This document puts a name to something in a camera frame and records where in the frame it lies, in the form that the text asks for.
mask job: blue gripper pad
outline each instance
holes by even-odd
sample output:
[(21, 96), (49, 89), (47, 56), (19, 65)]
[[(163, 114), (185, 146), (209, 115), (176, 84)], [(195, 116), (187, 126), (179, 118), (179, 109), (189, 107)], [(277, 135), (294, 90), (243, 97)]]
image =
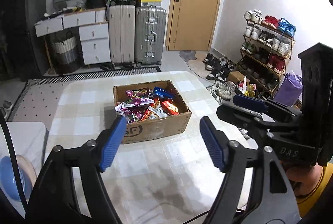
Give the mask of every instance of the blue gripper pad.
[(215, 167), (219, 168), (221, 171), (226, 166), (224, 159), (224, 152), (219, 146), (212, 129), (209, 127), (204, 119), (200, 120), (200, 133), (206, 144), (206, 148), (209, 152), (210, 158), (213, 161)]
[(104, 172), (108, 167), (111, 166), (119, 148), (119, 145), (126, 132), (127, 121), (124, 117), (119, 118), (120, 119), (117, 119), (114, 122), (114, 124), (116, 123), (116, 125), (112, 125), (111, 135), (109, 136), (104, 147), (102, 148), (101, 162), (99, 163), (99, 167), (101, 168), (102, 172)]
[(264, 101), (247, 97), (243, 94), (236, 94), (232, 101), (236, 106), (240, 106), (254, 112), (262, 113), (267, 111), (267, 106)]

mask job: purple gift bag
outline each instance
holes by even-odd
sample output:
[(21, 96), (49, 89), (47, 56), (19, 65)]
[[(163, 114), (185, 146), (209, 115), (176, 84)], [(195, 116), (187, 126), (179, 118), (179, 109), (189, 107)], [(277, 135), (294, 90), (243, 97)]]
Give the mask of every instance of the purple gift bag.
[(302, 93), (302, 78), (293, 71), (286, 74), (273, 101), (285, 106), (293, 106)]

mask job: black cabinet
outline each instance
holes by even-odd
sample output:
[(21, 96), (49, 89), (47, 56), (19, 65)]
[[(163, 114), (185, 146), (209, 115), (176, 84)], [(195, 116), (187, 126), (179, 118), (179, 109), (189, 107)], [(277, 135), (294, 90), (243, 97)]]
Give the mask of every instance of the black cabinet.
[(1, 0), (1, 23), (7, 55), (22, 80), (42, 77), (49, 69), (43, 37), (34, 24), (44, 17), (46, 0)]

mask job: drawer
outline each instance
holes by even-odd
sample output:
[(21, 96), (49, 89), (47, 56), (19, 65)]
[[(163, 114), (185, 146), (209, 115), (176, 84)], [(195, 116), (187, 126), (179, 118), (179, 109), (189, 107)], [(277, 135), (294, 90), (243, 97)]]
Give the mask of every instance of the drawer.
[(35, 29), (37, 37), (63, 30), (62, 18), (59, 17), (41, 21), (39, 24), (35, 25)]
[(105, 22), (105, 10), (96, 10), (95, 11), (95, 20), (96, 20), (96, 23)]
[(73, 13), (64, 16), (64, 29), (74, 26), (88, 25), (95, 23), (95, 12), (93, 10), (83, 13)]
[(111, 62), (109, 39), (85, 40), (81, 45), (85, 65)]
[(109, 38), (109, 24), (80, 26), (79, 32), (80, 40)]

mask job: door mat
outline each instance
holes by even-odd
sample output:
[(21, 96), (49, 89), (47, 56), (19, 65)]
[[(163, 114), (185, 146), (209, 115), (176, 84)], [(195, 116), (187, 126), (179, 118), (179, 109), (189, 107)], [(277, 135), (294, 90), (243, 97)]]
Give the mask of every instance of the door mat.
[(47, 127), (48, 124), (51, 125), (50, 121), (52, 122), (62, 91), (71, 82), (156, 72), (161, 72), (159, 67), (97, 71), (51, 78), (29, 79), (14, 103), (7, 121), (41, 121)]
[(210, 73), (205, 69), (206, 65), (203, 63), (203, 59), (207, 56), (206, 51), (180, 51), (179, 55), (196, 75), (206, 79), (206, 76)]

